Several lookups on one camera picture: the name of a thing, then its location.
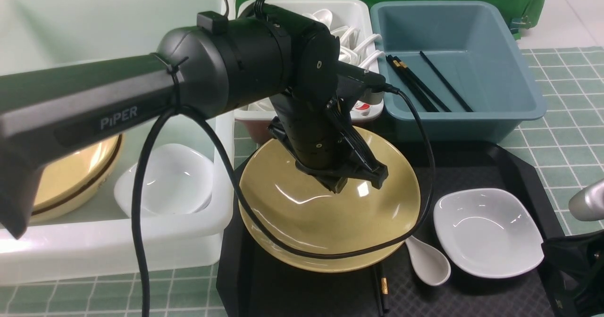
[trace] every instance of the teal plastic bin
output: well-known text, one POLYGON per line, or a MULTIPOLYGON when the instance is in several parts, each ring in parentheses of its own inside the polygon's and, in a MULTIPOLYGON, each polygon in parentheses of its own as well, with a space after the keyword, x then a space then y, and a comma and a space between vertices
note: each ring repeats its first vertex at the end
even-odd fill
MULTIPOLYGON (((533 74, 496 7, 480 1, 394 1, 371 8, 376 49, 398 56, 444 102, 451 113, 428 113, 385 59, 380 73, 410 96, 429 138, 499 142, 522 121, 545 115, 546 104, 533 74), (466 112, 419 55, 422 50, 466 100, 466 112)), ((384 96, 395 118, 397 138, 420 140, 409 108, 384 96)))

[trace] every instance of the green tiled floor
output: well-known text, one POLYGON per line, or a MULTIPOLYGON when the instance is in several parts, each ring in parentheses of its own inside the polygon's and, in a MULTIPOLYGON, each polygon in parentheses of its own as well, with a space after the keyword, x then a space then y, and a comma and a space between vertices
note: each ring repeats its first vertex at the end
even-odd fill
POLYGON ((579 222, 568 200, 604 178, 604 49, 524 50, 548 112, 524 122, 501 146, 535 165, 567 234, 604 228, 579 222))
MULTIPOLYGON (((568 200, 604 178, 604 49, 526 50, 548 104, 543 119, 524 122, 501 145, 537 167, 567 234, 604 227, 579 222, 568 200)), ((235 125, 235 165, 257 145, 235 125)), ((151 317, 226 317, 216 292, 218 266, 151 273, 151 317)), ((0 316, 135 317, 140 315, 138 275, 100 276, 0 287, 0 316)))

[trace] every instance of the robotic arm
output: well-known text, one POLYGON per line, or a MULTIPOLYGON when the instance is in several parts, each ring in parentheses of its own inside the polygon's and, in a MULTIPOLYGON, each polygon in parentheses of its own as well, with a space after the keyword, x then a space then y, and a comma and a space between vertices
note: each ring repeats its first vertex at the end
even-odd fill
POLYGON ((47 164, 190 106, 206 119, 270 97, 270 132, 301 171, 340 192, 347 178, 388 176, 354 130, 356 100, 376 104, 384 77, 338 61, 325 25, 276 6, 228 21, 198 14, 156 53, 0 77, 0 223, 25 232, 47 164))

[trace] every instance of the white bowl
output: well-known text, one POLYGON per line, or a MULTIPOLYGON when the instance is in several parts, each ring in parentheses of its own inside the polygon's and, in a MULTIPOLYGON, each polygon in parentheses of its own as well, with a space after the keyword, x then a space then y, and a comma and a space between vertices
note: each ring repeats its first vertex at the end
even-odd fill
MULTIPOLYGON (((114 196, 128 217, 136 165, 117 180, 114 196)), ((214 163, 203 154, 179 143, 168 143, 151 152, 143 185, 141 217, 190 214, 211 199, 214 163)))
POLYGON ((434 227, 451 261, 468 274, 510 278, 543 260, 543 239, 520 200, 497 188, 476 188, 442 197, 434 227))

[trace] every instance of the plastic container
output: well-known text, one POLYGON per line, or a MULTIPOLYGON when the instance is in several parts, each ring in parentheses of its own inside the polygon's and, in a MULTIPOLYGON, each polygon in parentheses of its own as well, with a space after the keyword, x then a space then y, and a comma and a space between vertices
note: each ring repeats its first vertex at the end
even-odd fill
MULTIPOLYGON (((249 6, 253 0, 248 0, 241 4, 239 14, 249 6)), ((329 9, 334 14, 332 28, 342 25, 354 26, 360 29, 356 42, 361 42, 371 35, 371 19, 369 18, 369 8, 365 3, 358 0, 267 0, 266 3, 280 6, 284 9, 302 13, 314 13, 320 9, 329 9)), ((375 44, 370 44, 367 48, 367 55, 375 52, 375 44)), ((379 72, 378 63, 374 62, 369 66, 371 72, 379 72)), ((362 125, 364 122, 373 121, 384 110, 384 102, 371 106, 369 113, 364 116, 355 111, 351 112, 352 121, 356 125, 362 125)), ((250 137, 256 143, 265 143, 271 136, 266 130, 270 121, 277 114, 274 111, 248 111, 247 106, 235 110, 235 120, 245 125, 250 137)))
MULTIPOLYGON (((371 8, 371 23, 383 40, 376 49, 396 55, 444 102, 451 113, 421 112, 431 140, 499 142, 520 122, 543 117, 546 104, 500 12, 480 1, 395 1, 371 8), (422 50, 466 100, 467 113, 419 55, 422 50)), ((408 89, 380 59, 389 83, 408 89)), ((412 97, 414 105, 422 108, 412 97)), ((399 139, 421 139, 409 108, 384 96, 399 139)))
MULTIPOLYGON (((229 1, 233 9, 235 0, 229 1)), ((170 29, 195 25, 199 11, 224 8, 222 0, 0 0, 0 75, 153 52, 170 29)), ((234 122, 233 113, 210 121, 231 160, 234 122)), ((29 227, 20 240, 0 229, 0 285, 138 271, 130 220, 113 191, 119 176, 137 162, 152 124, 126 133, 114 172, 88 203, 29 227)), ((171 142, 215 161, 212 199, 194 214, 143 218, 150 270, 218 261, 222 231, 233 212, 226 169, 203 130, 190 119, 173 117, 155 145, 171 142)))

